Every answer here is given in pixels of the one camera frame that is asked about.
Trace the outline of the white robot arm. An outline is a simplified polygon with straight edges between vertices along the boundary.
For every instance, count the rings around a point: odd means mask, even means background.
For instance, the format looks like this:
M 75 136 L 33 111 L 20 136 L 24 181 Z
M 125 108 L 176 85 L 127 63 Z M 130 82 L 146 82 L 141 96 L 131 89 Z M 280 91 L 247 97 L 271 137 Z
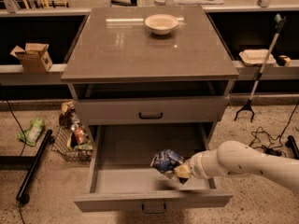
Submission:
M 299 192 L 299 160 L 267 155 L 237 141 L 226 141 L 217 149 L 194 154 L 175 168 L 175 174 L 187 179 L 259 175 Z

